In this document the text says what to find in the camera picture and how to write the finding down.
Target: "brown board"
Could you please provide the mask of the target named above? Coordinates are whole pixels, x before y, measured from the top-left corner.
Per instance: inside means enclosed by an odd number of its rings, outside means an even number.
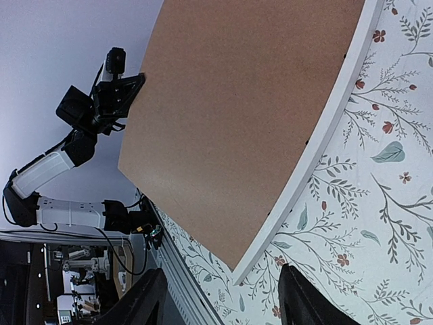
[[[120,170],[234,268],[287,183],[363,6],[166,0]]]

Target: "robotic arm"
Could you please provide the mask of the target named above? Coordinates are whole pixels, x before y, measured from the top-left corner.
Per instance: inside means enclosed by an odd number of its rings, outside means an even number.
[[[100,133],[110,135],[112,131],[124,129],[117,120],[128,116],[135,96],[145,83],[143,73],[120,79],[125,60],[124,50],[113,47],[98,72],[90,95],[71,86],[56,114],[73,130],[56,146],[10,175],[3,197],[18,225],[63,223],[130,234],[145,223],[143,212],[128,212],[118,201],[70,202],[35,192],[54,177],[90,160]]]

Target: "floral pattern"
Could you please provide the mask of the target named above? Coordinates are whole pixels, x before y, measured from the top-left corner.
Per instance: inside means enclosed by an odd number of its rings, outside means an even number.
[[[285,263],[360,324],[433,324],[430,4],[385,1],[325,154],[240,286],[221,260],[159,211],[225,324],[281,323],[277,286]]]

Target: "gray wall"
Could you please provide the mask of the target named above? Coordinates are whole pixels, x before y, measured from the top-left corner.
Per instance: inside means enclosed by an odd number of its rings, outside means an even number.
[[[0,0],[0,188],[13,169],[70,131],[55,109],[70,85],[89,91],[111,47],[127,51],[126,77],[139,71],[161,5],[162,0]],[[40,192],[63,200],[132,203],[135,188],[117,169],[121,141],[121,133],[101,135],[93,160]],[[0,228],[10,228],[3,217]]]

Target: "flower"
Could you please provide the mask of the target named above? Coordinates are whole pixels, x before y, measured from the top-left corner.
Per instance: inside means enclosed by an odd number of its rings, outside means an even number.
[[[272,312],[274,317],[281,318],[281,310],[278,308],[278,306],[273,306]]]
[[[403,180],[403,184],[406,184],[408,181],[411,181],[412,176],[409,176],[409,172],[408,172],[408,171],[405,171],[405,172],[403,173],[403,176],[400,175],[400,179]]]
[[[382,30],[382,32],[380,30],[375,31],[373,34],[374,43],[384,42],[385,41],[385,37],[384,37],[385,34],[386,34],[385,30]]]
[[[385,134],[389,134],[392,132],[392,128],[394,125],[391,122],[386,121],[385,125],[382,127],[382,130],[384,130]]]
[[[286,260],[282,257],[282,255],[280,255],[279,257],[274,257],[273,259],[279,266],[283,266],[284,264],[286,264]]]
[[[358,89],[362,89],[365,86],[365,82],[363,82],[362,79],[358,79],[357,82],[355,83],[355,86],[357,86]]]
[[[410,325],[416,325],[416,324],[419,324],[420,322],[422,322],[422,319],[418,318],[418,317],[415,317],[415,318],[411,319]]]
[[[347,255],[338,255],[337,263],[339,263],[342,267],[345,265],[349,265],[349,260],[347,259]]]

